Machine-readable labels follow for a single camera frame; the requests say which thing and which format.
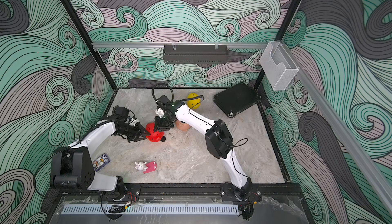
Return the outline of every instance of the wall mural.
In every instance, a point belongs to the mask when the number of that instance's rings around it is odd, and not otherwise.
[[[70,0],[93,41],[267,42],[291,0]],[[119,87],[254,84],[263,50],[232,49],[227,64],[165,64],[162,49],[101,49]]]
[[[112,89],[59,0],[0,0],[0,222],[43,223],[50,161],[97,122]]]
[[[284,41],[364,150],[392,183],[392,0],[302,0]],[[392,218],[294,78],[263,106],[293,182],[316,223]]]

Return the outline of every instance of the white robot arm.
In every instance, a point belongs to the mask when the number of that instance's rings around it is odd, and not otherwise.
[[[182,105],[177,109],[176,117],[178,120],[189,124],[203,135],[205,135],[206,132],[215,124],[214,120],[203,117],[189,109],[187,105]],[[234,147],[232,147],[232,149],[228,152],[226,158],[220,157],[220,159],[223,161],[223,164],[230,176],[231,183],[238,188],[245,186],[248,181],[248,177],[245,176],[245,173],[237,160]]]
[[[223,164],[230,176],[231,183],[235,187],[236,197],[245,200],[250,194],[251,179],[242,170],[234,152],[233,138],[226,124],[218,119],[208,119],[191,110],[183,101],[169,101],[166,96],[156,99],[154,131],[165,131],[173,128],[174,121],[180,120],[187,123],[205,136],[208,151]]]
[[[149,133],[129,110],[116,106],[113,115],[104,116],[79,140],[68,147],[56,148],[52,156],[50,185],[56,189],[82,189],[119,192],[124,196],[125,187],[120,176],[95,172],[91,156],[99,145],[111,135],[126,136],[128,142],[144,140]]]

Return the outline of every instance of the metal vent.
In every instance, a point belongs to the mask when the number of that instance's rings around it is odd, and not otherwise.
[[[226,45],[165,45],[165,63],[226,63]]]
[[[104,205],[107,214],[113,204]],[[62,215],[99,215],[104,214],[101,204],[67,204]],[[125,210],[126,215],[239,215],[237,205],[233,204],[145,204],[131,206]]]

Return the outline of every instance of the metal rail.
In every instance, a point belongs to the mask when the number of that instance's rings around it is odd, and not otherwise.
[[[228,48],[265,49],[268,42],[93,42],[94,48],[163,48],[164,45],[226,45]]]

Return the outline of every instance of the gray marble surface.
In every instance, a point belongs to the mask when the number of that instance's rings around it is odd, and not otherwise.
[[[213,96],[221,89],[174,89],[174,100],[184,99],[191,92],[204,95],[199,114],[225,121],[234,142],[249,138],[248,143],[235,148],[239,163],[253,183],[284,183],[279,164],[272,149],[257,105],[228,118],[213,103]],[[156,97],[170,90],[156,89]],[[156,104],[151,89],[120,89],[113,106],[131,109],[143,126],[153,122]],[[107,138],[95,151],[95,159],[106,153],[111,162],[99,172],[120,175],[126,183],[223,183],[230,178],[221,160],[207,150],[204,135],[191,128],[183,132],[176,127],[165,132],[165,142],[143,140],[128,143],[119,136]],[[156,161],[154,172],[143,174],[135,169],[135,161]]]

